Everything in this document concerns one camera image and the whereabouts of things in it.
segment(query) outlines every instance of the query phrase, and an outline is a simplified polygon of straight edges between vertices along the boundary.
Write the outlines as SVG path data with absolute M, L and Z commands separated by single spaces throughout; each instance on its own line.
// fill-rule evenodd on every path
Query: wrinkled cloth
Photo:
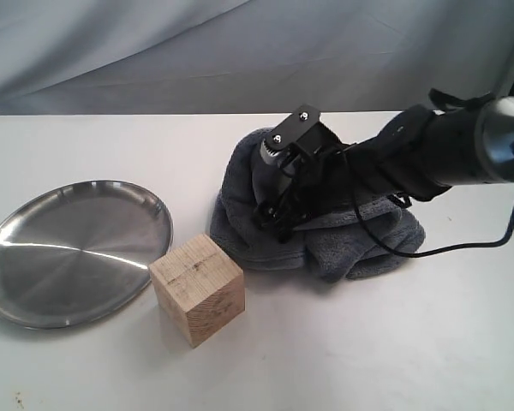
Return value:
M 354 211 L 330 213 L 300 225 L 284 244 L 260 230 L 252 221 L 257 203 L 250 158 L 269 130 L 256 130 L 238 143 L 212 215 L 211 238 L 237 264 L 258 271 L 308 267 L 334 283 L 344 277 L 377 276 L 406 260 L 377 246 L 358 223 Z M 369 228 L 391 248 L 413 253 L 424 242 L 424 229 L 415 217 L 388 199 L 362 205 L 360 211 Z

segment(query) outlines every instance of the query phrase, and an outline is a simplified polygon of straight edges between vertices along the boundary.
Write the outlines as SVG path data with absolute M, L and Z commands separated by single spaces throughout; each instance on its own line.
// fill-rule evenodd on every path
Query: wooden cube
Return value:
M 245 309 L 242 269 L 207 235 L 197 235 L 149 268 L 159 305 L 192 347 Z

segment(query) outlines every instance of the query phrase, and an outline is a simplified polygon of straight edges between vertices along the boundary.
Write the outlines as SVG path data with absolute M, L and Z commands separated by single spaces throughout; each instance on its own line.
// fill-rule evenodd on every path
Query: wire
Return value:
M 349 183 L 349 191 L 350 191 L 350 200 L 352 201 L 352 204 L 354 204 L 354 212 L 356 214 L 356 218 L 358 220 L 358 223 L 363 228 L 363 230 L 368 234 L 368 236 L 374 241 L 375 244 L 377 244 L 379 247 L 386 250 L 388 253 L 391 253 L 393 255 L 396 255 L 398 257 L 404 257 L 407 259 L 419 259 L 421 257 L 429 257 L 431 255 L 436 254 L 442 254 L 442 253 L 448 253 L 450 251 L 455 250 L 463 250 L 468 248 L 496 248 L 504 246 L 512 237 L 512 233 L 514 232 L 514 206 L 512 207 L 512 213 L 511 217 L 508 221 L 508 226 L 506 227 L 505 235 L 502 236 L 497 241 L 490 241 L 490 242 L 466 242 L 462 244 L 454 244 L 452 246 L 447 247 L 441 247 L 436 248 L 434 250 L 430 251 L 424 251 L 422 253 L 404 253 L 402 251 L 395 250 L 394 248 L 388 247 L 379 237 L 377 237 L 370 229 L 366 221 L 363 219 L 362 214 L 360 213 L 360 206 L 358 205 L 358 202 L 356 201 L 356 192 L 354 190 L 354 185 L 352 184 L 353 181 L 353 175 L 354 172 L 352 170 L 352 167 L 350 165 L 350 161 L 348 159 L 349 154 L 348 152 L 344 152 L 345 155 L 343 155 L 344 159 L 344 166 L 346 170 L 348 171 L 348 174 L 350 176 L 350 183 Z

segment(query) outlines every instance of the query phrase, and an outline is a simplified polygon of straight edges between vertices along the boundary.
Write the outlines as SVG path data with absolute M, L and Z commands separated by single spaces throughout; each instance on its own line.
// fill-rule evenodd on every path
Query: folded towel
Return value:
M 257 206 L 252 187 L 251 155 L 269 128 L 256 130 L 238 143 L 224 174 L 212 216 L 211 238 L 242 268 L 258 271 L 303 266 L 329 283 L 391 271 L 406 259 L 377 246 L 353 211 L 317 217 L 295 229 L 284 244 L 252 221 Z M 407 210 L 379 199 L 360 207 L 369 228 L 389 247 L 413 253 L 425 232 Z

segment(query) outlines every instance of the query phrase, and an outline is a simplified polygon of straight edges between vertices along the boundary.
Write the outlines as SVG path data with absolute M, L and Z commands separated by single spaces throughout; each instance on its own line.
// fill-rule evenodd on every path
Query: gray backdrop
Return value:
M 514 0 L 0 0 L 0 114 L 401 110 L 512 62 Z

